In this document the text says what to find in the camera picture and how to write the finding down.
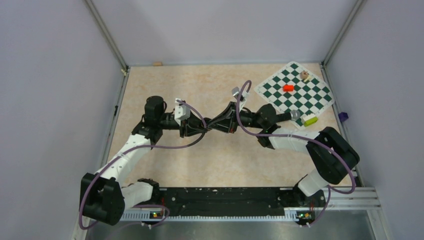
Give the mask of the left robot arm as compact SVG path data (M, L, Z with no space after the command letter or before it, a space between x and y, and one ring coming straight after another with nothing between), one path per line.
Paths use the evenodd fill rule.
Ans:
M207 121L192 106L177 98L173 112L167 112L167 103L161 96L146 99L144 115L134 127L123 147L112 160L96 173L87 173L81 180L78 225L88 230L83 217L111 226L117 224L123 213L140 203L154 207L160 202L160 193L151 180L141 180L124 186L123 183L136 164L152 149L164 149L158 141L164 130L178 130L186 136L185 128L199 131L198 143L207 133Z

